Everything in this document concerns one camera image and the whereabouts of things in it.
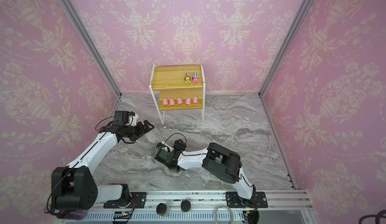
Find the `green truck with grille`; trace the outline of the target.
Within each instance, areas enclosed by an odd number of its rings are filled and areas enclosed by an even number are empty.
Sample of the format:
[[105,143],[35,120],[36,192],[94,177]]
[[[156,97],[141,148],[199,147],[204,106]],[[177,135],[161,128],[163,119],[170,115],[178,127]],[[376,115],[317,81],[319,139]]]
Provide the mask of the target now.
[[185,80],[185,84],[190,84],[191,83],[191,77],[190,77],[189,73],[185,73],[184,80]]

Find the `pink blue toy truck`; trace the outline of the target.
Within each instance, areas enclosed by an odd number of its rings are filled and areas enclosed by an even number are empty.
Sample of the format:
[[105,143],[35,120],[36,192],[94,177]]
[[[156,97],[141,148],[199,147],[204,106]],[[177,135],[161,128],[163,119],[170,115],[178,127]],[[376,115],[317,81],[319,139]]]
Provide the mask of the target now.
[[199,83],[199,77],[198,73],[194,73],[193,78],[192,78],[193,83]]

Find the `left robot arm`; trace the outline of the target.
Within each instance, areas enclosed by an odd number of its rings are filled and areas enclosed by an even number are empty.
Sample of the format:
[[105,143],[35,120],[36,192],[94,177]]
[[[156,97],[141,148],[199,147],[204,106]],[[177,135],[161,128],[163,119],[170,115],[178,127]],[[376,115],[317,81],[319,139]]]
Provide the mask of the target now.
[[119,201],[125,208],[132,203],[132,196],[125,184],[97,185],[93,174],[108,152],[120,141],[134,144],[152,131],[149,121],[139,121],[132,111],[116,111],[110,122],[97,129],[92,143],[65,167],[57,167],[51,174],[51,193],[46,211],[89,210],[95,204]]

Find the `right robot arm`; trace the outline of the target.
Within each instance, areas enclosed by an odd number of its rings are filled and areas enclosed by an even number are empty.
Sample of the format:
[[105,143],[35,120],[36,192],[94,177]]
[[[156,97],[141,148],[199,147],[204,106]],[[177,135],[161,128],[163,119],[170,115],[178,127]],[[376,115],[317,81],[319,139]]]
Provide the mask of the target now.
[[168,169],[179,172],[193,168],[203,168],[218,179],[231,184],[243,207],[256,208],[256,187],[248,180],[239,154],[216,143],[198,151],[186,151],[186,143],[176,140],[174,146],[166,142],[157,144],[155,160]]

